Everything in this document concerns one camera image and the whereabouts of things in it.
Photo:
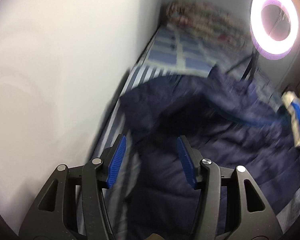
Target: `patterned pillow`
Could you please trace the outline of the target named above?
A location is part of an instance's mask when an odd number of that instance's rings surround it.
[[[251,39],[242,20],[208,2],[174,0],[167,6],[166,16],[194,36],[234,49],[242,49]]]

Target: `mattress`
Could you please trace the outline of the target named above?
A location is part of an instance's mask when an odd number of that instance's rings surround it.
[[[218,64],[222,70],[226,71],[231,65],[246,55],[241,52],[232,52],[219,46],[211,44],[205,44],[204,46],[203,44],[203,41],[186,36],[184,33],[180,34],[178,30],[160,28],[145,54],[141,57],[141,60],[131,69],[121,94],[158,76],[190,74],[207,77],[210,69],[215,64]],[[243,64],[231,74],[237,78],[241,78],[246,65]],[[267,77],[258,70],[254,78],[259,98],[271,105],[274,110],[278,109],[281,105],[280,95],[272,88]],[[121,240],[125,239],[127,232],[125,199],[135,185],[139,173],[140,161],[138,154],[136,154],[132,147],[130,132],[125,125],[125,116],[120,108],[120,102],[117,101],[109,121],[96,144],[92,158],[99,157],[103,149],[110,147],[120,133],[127,136],[127,150],[122,161],[117,182],[111,189],[104,190],[104,196],[113,233],[116,239]],[[283,232],[293,224],[299,214],[300,188],[289,204],[277,215]],[[78,225],[79,232],[84,234],[81,205],[78,206]]]

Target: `metal screw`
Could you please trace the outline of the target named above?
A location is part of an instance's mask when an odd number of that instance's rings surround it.
[[[57,167],[57,170],[58,171],[64,171],[66,169],[66,166],[64,164],[60,164],[58,167]]]
[[[237,167],[237,171],[239,171],[239,172],[245,172],[245,171],[246,171],[246,168],[245,168],[244,166],[239,165],[239,166]]]
[[[100,158],[95,158],[92,160],[93,164],[100,164],[101,163],[101,159]]]
[[[205,165],[210,165],[212,163],[212,161],[210,159],[203,159],[202,163]]]

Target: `navy blue blanket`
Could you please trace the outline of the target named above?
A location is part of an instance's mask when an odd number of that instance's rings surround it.
[[[126,198],[127,240],[152,233],[188,239],[199,191],[188,185],[177,137],[219,166],[244,165],[278,214],[300,187],[300,152],[289,121],[260,102],[253,84],[214,67],[208,78],[171,75],[153,79],[120,98],[141,159],[137,183]],[[226,219],[221,189],[218,233]]]

